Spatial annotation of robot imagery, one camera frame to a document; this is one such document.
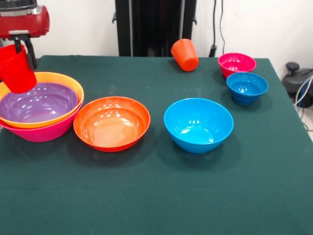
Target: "white wall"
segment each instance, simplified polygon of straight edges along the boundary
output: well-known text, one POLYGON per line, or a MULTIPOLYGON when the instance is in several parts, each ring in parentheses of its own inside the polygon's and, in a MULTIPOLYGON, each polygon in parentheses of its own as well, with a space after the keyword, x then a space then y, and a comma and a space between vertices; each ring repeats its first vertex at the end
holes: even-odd
MULTIPOLYGON (((221 0, 217 0, 216 56, 222 54, 219 32, 221 0)), ((213 43, 213 0, 197 0, 198 25, 192 39, 198 56, 207 56, 213 43)), ((255 58, 269 58, 282 78, 285 64, 296 61, 313 67, 312 0, 224 0, 223 35, 225 53, 242 52, 255 58)))
MULTIPOLYGON (((192 39, 198 56, 209 54, 212 37, 213 0, 198 0, 198 25, 192 39)), ((217 0, 216 23, 221 0, 217 0)), ((36 55, 118 55, 115 0, 38 0, 50 13, 50 32, 33 39, 36 55)), ((282 77, 285 63, 296 61, 313 67, 312 0, 224 0, 222 29, 226 52, 270 58, 282 77)), ((217 25, 216 56, 222 41, 217 25)))
POLYGON ((37 0, 50 15, 50 31, 32 39, 42 55, 118 55, 115 0, 37 0))

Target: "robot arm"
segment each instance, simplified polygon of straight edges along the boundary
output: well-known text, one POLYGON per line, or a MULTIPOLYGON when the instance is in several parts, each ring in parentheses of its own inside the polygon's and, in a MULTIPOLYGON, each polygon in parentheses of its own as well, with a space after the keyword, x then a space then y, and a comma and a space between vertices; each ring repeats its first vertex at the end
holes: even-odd
POLYGON ((37 0, 0 0, 0 38, 13 40, 17 53, 24 41, 28 63, 33 70, 37 68, 37 62, 30 38, 47 34, 49 26, 47 8, 37 5, 37 0))

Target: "cup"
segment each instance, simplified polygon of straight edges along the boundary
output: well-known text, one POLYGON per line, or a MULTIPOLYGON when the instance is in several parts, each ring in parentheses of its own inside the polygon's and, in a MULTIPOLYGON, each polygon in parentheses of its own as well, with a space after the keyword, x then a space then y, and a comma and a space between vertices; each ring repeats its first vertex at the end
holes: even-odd
POLYGON ((37 84, 24 45, 20 53, 16 52, 14 45, 0 48, 0 79, 16 94, 27 92, 37 84))
POLYGON ((184 71, 192 71, 199 64, 196 49, 190 39, 179 39, 173 44, 171 53, 184 71))

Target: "dark green cloth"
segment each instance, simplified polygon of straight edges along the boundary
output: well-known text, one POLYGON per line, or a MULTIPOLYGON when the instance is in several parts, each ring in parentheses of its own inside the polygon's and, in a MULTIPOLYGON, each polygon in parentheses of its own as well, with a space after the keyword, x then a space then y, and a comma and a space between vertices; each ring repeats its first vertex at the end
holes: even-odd
POLYGON ((85 104, 127 96, 151 126, 120 153, 92 149, 73 129, 45 143, 2 130, 0 234, 313 234, 313 144, 270 61, 257 63, 269 90, 241 106, 215 58, 182 72, 172 58, 44 56, 39 70, 74 77, 85 104), (166 108, 187 97, 233 115, 232 134, 207 154, 184 152, 164 127, 166 108))

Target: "blue bowl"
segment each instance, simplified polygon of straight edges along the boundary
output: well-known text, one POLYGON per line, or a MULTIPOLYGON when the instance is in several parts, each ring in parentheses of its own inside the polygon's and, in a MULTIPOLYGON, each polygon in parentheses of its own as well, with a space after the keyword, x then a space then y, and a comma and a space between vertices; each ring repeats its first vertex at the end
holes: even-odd
POLYGON ((240 104, 252 104, 268 91, 268 82, 251 72, 237 72, 226 80, 234 100, 240 104))
POLYGON ((190 153, 205 153, 230 135, 234 120, 222 105, 208 99, 182 99, 167 108, 164 124, 174 142, 190 153))

